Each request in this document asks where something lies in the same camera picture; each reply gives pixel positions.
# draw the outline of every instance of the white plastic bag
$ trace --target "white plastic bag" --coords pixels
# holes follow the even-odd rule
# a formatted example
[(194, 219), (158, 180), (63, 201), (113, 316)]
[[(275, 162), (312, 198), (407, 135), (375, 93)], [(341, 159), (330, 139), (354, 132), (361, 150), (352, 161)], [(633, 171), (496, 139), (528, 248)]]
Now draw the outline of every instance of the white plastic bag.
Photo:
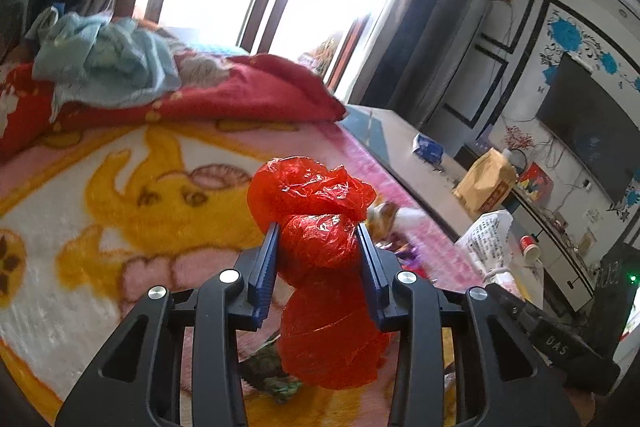
[(485, 280), (508, 270), (511, 262), (508, 237), (512, 222), (513, 216), (506, 210), (482, 214), (456, 242), (468, 252)]

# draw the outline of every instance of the red plastic bag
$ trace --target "red plastic bag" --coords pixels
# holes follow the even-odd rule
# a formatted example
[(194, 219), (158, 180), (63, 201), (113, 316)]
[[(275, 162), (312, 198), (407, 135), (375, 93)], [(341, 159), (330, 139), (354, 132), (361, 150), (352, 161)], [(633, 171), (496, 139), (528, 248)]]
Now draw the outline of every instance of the red plastic bag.
[(344, 214), (290, 216), (280, 234), (278, 273), (297, 288), (318, 268), (357, 270), (360, 257), (354, 228)]
[(311, 158), (295, 156), (265, 163), (247, 192), (249, 209), (263, 233), (287, 216), (344, 214), (355, 223), (367, 217), (376, 199), (368, 183), (351, 177), (344, 166), (329, 170)]
[(272, 160), (249, 185), (258, 227), (282, 227), (278, 273), (296, 290), (280, 322), (282, 367), (308, 385), (359, 387), (376, 379), (389, 336), (369, 317), (354, 235), (376, 192), (344, 167)]
[(369, 318), (360, 277), (324, 271), (296, 289), (282, 312), (282, 368), (307, 385), (359, 387), (376, 379), (389, 335)]

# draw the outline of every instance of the paper bag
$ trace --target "paper bag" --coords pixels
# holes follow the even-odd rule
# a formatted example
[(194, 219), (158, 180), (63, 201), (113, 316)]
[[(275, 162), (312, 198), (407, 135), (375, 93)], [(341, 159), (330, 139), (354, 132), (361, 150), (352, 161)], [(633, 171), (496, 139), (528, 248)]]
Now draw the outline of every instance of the paper bag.
[(507, 197), (518, 180), (516, 170), (507, 158), (495, 149), (489, 149), (453, 190), (467, 213), (476, 219), (495, 210)]

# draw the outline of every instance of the snack package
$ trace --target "snack package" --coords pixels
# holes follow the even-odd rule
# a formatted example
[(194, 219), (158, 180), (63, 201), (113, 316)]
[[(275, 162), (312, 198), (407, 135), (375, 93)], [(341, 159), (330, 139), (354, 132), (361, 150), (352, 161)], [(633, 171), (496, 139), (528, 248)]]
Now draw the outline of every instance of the snack package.
[(518, 180), (516, 169), (495, 149), (489, 149), (471, 165), (465, 177), (453, 190), (467, 213), (476, 219), (494, 210)]
[(422, 133), (414, 138), (414, 154), (436, 167), (442, 162), (444, 147)]

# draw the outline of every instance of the plastic bag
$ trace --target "plastic bag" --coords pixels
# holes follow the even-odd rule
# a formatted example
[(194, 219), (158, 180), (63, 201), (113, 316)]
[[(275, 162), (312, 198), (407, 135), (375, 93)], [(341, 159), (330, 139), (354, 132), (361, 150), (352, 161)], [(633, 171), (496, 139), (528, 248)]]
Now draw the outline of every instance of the plastic bag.
[(297, 287), (318, 268), (357, 270), (354, 224), (344, 214), (290, 216), (280, 234), (278, 273)]
[(376, 199), (373, 187), (351, 177), (344, 166), (329, 170), (300, 156), (274, 159), (255, 173), (247, 192), (249, 209), (263, 233), (290, 215), (344, 214), (359, 223)]
[(282, 227), (278, 273), (296, 288), (280, 321), (282, 368), (308, 385), (345, 389), (376, 379), (389, 335), (369, 317), (354, 237), (375, 197), (344, 167), (311, 158), (272, 160), (249, 186), (258, 227)]
[(513, 216), (506, 210), (482, 214), (456, 241), (471, 256), (474, 265), (487, 275), (490, 271), (508, 266), (511, 249), (507, 238)]

